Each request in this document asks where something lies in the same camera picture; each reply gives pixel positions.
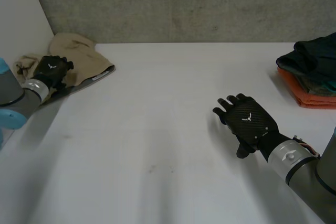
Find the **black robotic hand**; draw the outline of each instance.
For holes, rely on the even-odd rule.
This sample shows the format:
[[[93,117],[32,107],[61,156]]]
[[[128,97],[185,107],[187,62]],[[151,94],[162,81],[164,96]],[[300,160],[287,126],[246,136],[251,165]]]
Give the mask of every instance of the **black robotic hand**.
[[[238,138],[240,145],[237,157],[245,158],[258,150],[260,140],[265,135],[279,133],[277,123],[252,97],[229,95],[227,100],[232,105],[222,98],[218,99],[226,112],[220,108],[214,108],[213,112]]]
[[[62,79],[70,69],[74,69],[74,64],[72,61],[68,62],[66,57],[43,56],[34,71],[33,78],[42,81],[49,89],[59,90],[65,86]]]

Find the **white wall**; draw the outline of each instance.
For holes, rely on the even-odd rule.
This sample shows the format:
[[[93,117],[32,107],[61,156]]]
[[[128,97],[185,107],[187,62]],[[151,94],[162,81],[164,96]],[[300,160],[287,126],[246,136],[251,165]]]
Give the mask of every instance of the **white wall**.
[[[38,0],[0,0],[0,57],[47,53],[53,32]]]

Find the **white table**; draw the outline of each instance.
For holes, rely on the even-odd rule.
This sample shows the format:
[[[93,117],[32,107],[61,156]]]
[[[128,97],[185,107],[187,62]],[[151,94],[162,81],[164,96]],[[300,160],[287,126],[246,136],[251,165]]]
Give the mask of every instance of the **white table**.
[[[297,106],[275,60],[293,44],[98,45],[116,71],[36,112],[0,152],[0,223],[322,223],[212,113],[254,97],[320,153],[336,123]]]

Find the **orange towel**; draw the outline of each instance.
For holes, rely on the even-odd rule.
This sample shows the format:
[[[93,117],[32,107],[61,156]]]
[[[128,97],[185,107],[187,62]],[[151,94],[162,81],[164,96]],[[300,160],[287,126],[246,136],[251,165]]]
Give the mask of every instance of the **orange towel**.
[[[311,109],[336,109],[336,97],[321,97],[308,94],[303,90],[293,74],[281,68],[278,68],[278,72],[293,92],[299,106]]]

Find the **beige fabric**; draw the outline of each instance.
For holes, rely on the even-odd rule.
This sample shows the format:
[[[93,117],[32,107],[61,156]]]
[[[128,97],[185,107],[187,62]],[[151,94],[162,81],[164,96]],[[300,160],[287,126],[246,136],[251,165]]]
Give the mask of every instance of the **beige fabric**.
[[[51,40],[49,52],[53,56],[66,57],[74,69],[63,78],[66,87],[80,85],[84,80],[104,72],[113,66],[103,55],[95,51],[96,44],[78,34],[58,33]],[[29,54],[19,58],[14,65],[14,75],[20,83],[33,77],[41,55]]]
[[[18,61],[14,62],[13,70],[18,82],[22,84],[27,79],[33,77],[35,68],[39,64],[41,58],[41,55],[28,54],[20,57]]]
[[[95,51],[95,45],[93,41],[78,34],[58,33],[54,36],[49,46],[51,55],[67,57],[68,61],[73,62],[74,69],[64,79],[67,86],[80,85],[113,65]]]

